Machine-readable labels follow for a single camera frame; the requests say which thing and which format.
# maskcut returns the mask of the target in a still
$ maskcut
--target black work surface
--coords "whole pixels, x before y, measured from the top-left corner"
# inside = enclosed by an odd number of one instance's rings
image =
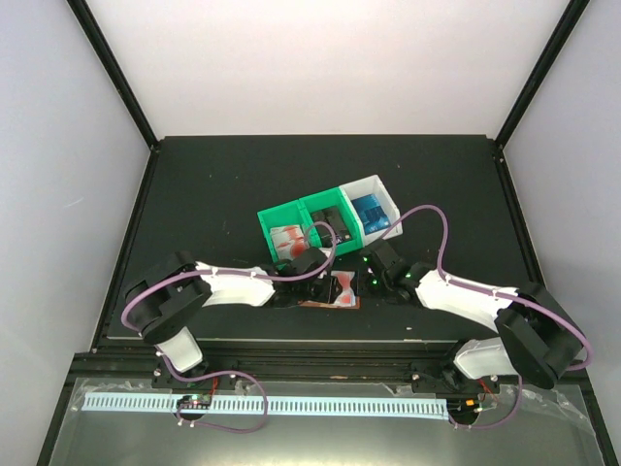
[[[377,174],[404,213],[435,204],[448,217],[444,268],[498,285],[520,285],[527,269],[503,187],[484,136],[230,136],[163,140],[123,287],[175,250],[213,265],[249,267],[271,257],[256,213]],[[412,216],[390,240],[412,262],[434,262],[441,222]],[[354,254],[336,262],[351,269]],[[120,324],[116,297],[108,338],[136,337]],[[363,300],[359,310],[205,309],[197,339],[306,341],[454,341],[493,333],[440,311]]]

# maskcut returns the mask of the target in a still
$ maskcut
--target gray wall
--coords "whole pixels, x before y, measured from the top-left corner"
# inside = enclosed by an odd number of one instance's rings
[[[621,453],[621,2],[592,1],[507,145],[548,286],[595,345]]]
[[[88,4],[164,137],[495,135],[567,2]]]
[[[147,147],[63,0],[0,15],[0,464],[35,464],[88,350]]]

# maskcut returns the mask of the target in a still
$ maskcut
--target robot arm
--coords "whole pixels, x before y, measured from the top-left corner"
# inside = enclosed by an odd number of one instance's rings
[[[125,301],[180,274],[188,277],[161,287],[140,300],[128,315],[145,343],[165,354],[179,372],[186,372],[203,360],[196,340],[187,328],[201,309],[223,304],[254,307],[295,306],[301,301],[333,303],[343,291],[339,281],[326,270],[302,281],[281,282],[279,277],[298,277],[316,270],[326,261],[318,248],[305,250],[296,259],[270,267],[218,269],[195,262],[187,252],[177,252],[150,269],[143,279],[126,288]]]
[[[509,299],[525,297],[574,325],[543,286],[495,287],[452,276],[448,280],[433,266],[410,266],[384,240],[361,252],[368,267],[358,276],[358,295],[364,295],[365,287],[360,283],[371,281],[378,286],[367,289],[373,288],[377,297],[449,312],[499,334],[481,342],[468,341],[451,353],[449,361],[440,364],[440,372],[452,381],[449,384],[456,391],[459,384],[453,382],[460,378],[475,381],[515,374],[536,386],[552,388],[582,350],[580,342],[554,320]],[[187,323],[202,307],[241,303],[282,308],[308,300],[332,303],[342,290],[329,270],[301,281],[282,281],[282,277],[299,277],[316,270],[325,260],[321,250],[309,248],[284,264],[218,272],[217,267],[195,262],[180,252],[129,286],[126,301],[130,303],[171,277],[185,273],[187,278],[183,276],[140,300],[127,320],[145,343],[156,346],[179,372],[186,372],[203,359],[187,329]]]
[[[449,312],[499,334],[482,342],[470,340],[455,353],[452,364],[468,379],[519,374],[527,382],[549,389],[582,350],[566,328],[508,299],[515,296],[541,304],[575,327],[542,285],[497,287],[443,277],[427,264],[409,266],[384,240],[373,242],[361,253],[369,268],[366,278],[364,273],[358,278],[359,283],[371,280],[380,285],[379,293],[396,302]]]

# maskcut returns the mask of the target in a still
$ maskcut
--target green plastic container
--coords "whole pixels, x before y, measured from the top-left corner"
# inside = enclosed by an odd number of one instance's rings
[[[275,262],[278,262],[278,256],[276,254],[276,248],[272,243],[270,230],[277,226],[302,225],[302,229],[306,231],[306,229],[312,225],[311,215],[300,201],[287,202],[286,204],[260,211],[257,215],[259,216],[259,223],[261,223],[263,236],[268,243],[270,254]]]
[[[301,225],[306,231],[312,225],[311,212],[319,211],[327,207],[336,206],[343,217],[343,221],[351,234],[351,240],[337,245],[337,255],[343,255],[353,250],[362,248],[362,237],[360,226],[351,211],[351,204],[345,199],[339,187],[317,192],[302,199],[287,202],[271,209],[266,209],[257,213],[263,236],[270,249],[270,254],[275,262],[278,262],[276,248],[272,243],[270,229],[277,226]],[[321,240],[316,230],[309,234],[309,241],[312,246],[321,247]]]

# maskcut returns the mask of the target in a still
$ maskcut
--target blue object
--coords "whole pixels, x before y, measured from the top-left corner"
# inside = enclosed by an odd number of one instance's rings
[[[351,204],[362,221],[365,235],[385,230],[390,226],[390,220],[374,194],[353,199]]]

